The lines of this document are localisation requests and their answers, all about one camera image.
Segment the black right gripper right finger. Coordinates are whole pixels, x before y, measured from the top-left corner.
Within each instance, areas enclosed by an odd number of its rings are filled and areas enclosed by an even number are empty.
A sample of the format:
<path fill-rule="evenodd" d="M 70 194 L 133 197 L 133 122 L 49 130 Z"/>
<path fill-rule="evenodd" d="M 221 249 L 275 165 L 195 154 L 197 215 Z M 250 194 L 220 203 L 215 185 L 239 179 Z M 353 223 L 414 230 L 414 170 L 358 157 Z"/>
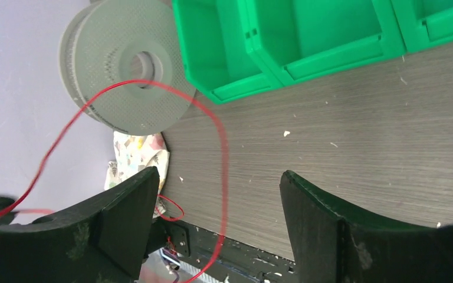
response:
<path fill-rule="evenodd" d="M 453 282 L 453 225 L 378 215 L 290 170 L 280 195 L 300 282 Z"/>

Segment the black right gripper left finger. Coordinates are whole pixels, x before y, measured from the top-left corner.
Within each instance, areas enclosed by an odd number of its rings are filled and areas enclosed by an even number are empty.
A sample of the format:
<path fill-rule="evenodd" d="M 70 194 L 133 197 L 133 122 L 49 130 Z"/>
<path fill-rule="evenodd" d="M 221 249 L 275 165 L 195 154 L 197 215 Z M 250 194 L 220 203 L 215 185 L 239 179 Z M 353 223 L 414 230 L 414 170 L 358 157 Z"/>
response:
<path fill-rule="evenodd" d="M 0 282 L 133 282 L 148 257 L 159 173 L 117 186 L 29 224 L 0 217 Z"/>

